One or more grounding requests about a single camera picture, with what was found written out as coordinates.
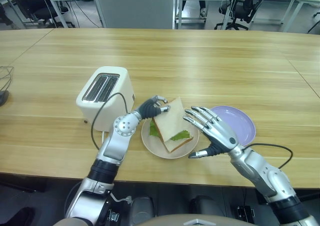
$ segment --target white bread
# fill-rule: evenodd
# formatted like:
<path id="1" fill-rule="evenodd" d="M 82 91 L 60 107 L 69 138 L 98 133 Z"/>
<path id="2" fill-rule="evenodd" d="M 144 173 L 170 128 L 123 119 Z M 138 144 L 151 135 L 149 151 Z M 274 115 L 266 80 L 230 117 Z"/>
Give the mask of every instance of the white bread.
<path id="1" fill-rule="evenodd" d="M 190 132 L 188 129 L 191 125 L 183 119 L 185 110 L 180 97 L 177 97 L 166 105 L 171 106 L 170 110 L 154 117 L 153 121 L 160 134 L 161 141 L 165 145 L 166 149 L 171 153 L 191 141 L 193 136 L 190 135 L 190 138 L 171 140 L 173 136 L 176 136 L 183 130 Z"/>

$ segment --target purple plate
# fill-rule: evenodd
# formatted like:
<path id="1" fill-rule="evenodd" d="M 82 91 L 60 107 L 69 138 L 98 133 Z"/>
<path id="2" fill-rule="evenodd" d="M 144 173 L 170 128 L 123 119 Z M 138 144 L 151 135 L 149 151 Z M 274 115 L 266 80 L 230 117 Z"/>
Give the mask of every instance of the purple plate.
<path id="1" fill-rule="evenodd" d="M 230 106 L 217 106 L 211 109 L 225 121 L 235 132 L 239 143 L 243 146 L 250 144 L 256 137 L 254 122 L 240 109 Z"/>

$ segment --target robot finger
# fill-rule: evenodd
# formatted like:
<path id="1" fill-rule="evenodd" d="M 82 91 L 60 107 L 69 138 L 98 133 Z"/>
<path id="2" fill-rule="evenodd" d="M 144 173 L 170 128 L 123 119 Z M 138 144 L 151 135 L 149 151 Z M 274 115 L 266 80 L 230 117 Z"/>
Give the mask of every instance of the robot finger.
<path id="1" fill-rule="evenodd" d="M 168 103 L 168 100 L 165 97 L 159 96 L 159 95 L 155 95 L 151 98 L 152 102 L 157 103 L 157 101 L 162 101 L 165 104 Z"/>
<path id="2" fill-rule="evenodd" d="M 216 122 L 216 118 L 209 112 L 205 110 L 203 107 L 192 106 L 191 109 L 199 112 L 203 117 L 205 117 L 210 123 L 214 124 Z"/>
<path id="3" fill-rule="evenodd" d="M 161 106 L 161 103 L 159 101 L 157 101 L 157 102 L 154 103 L 154 106 L 155 107 L 159 107 L 159 106 Z"/>
<path id="4" fill-rule="evenodd" d="M 164 106 L 164 107 L 160 107 L 161 113 L 168 112 L 170 110 L 170 108 L 171 108 L 170 105 L 167 105 L 167 106 Z"/>
<path id="5" fill-rule="evenodd" d="M 221 119 L 219 118 L 219 116 L 213 112 L 212 110 L 206 108 L 206 107 L 200 107 L 200 109 L 202 109 L 203 111 L 205 111 L 205 113 L 209 116 L 209 117 L 213 117 L 215 118 L 217 121 L 220 121 Z"/>
<path id="6" fill-rule="evenodd" d="M 203 117 L 201 114 L 193 111 L 193 110 L 190 110 L 190 109 L 186 109 L 185 112 L 189 115 L 192 115 L 193 117 L 195 117 L 196 119 L 198 119 L 200 121 L 200 123 L 202 125 L 206 125 L 208 123 L 208 119 Z"/>
<path id="7" fill-rule="evenodd" d="M 200 159 L 202 157 L 207 157 L 207 156 L 209 156 L 207 149 L 208 148 L 202 149 L 202 150 L 197 151 L 197 152 L 192 152 L 192 153 L 189 154 L 188 158 L 189 159 Z"/>
<path id="8" fill-rule="evenodd" d="M 193 118 L 189 116 L 183 116 L 183 119 L 189 123 L 191 123 L 193 126 L 196 126 L 199 130 L 202 130 L 205 126 L 203 126 L 198 121 L 194 120 Z"/>

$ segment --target white toaster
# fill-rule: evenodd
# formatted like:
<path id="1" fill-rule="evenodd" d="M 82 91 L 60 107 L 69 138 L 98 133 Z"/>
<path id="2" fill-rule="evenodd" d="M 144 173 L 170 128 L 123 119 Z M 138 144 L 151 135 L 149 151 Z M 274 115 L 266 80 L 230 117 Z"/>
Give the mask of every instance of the white toaster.
<path id="1" fill-rule="evenodd" d="M 135 94 L 128 70 L 124 67 L 100 67 L 79 93 L 76 98 L 76 105 L 81 109 L 84 117 L 92 124 L 98 110 L 109 96 L 114 93 L 123 94 L 127 109 L 130 112 L 134 105 Z M 104 105 L 94 122 L 93 128 L 98 131 L 109 132 L 116 117 L 125 114 L 125 103 L 121 95 L 115 95 Z"/>

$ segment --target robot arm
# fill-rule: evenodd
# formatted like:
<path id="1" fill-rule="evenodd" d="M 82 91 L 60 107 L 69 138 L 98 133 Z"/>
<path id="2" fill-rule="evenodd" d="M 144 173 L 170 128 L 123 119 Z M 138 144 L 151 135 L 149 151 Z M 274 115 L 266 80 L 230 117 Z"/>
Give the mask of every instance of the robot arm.
<path id="1" fill-rule="evenodd" d="M 103 221 L 109 209 L 107 201 L 114 187 L 114 179 L 121 165 L 132 135 L 141 120 L 167 112 L 170 106 L 162 106 L 168 101 L 161 96 L 154 96 L 125 116 L 115 119 L 107 139 L 103 142 L 90 172 L 76 192 L 65 217 L 78 218 L 88 225 Z"/>
<path id="2" fill-rule="evenodd" d="M 251 148 L 244 150 L 233 130 L 211 110 L 204 107 L 191 109 L 186 109 L 185 112 L 192 117 L 183 118 L 200 129 L 211 144 L 208 148 L 191 153 L 189 158 L 228 153 L 232 165 L 264 196 L 281 225 L 318 226 L 314 217 L 308 214 L 298 199 L 283 171 L 270 165 Z"/>

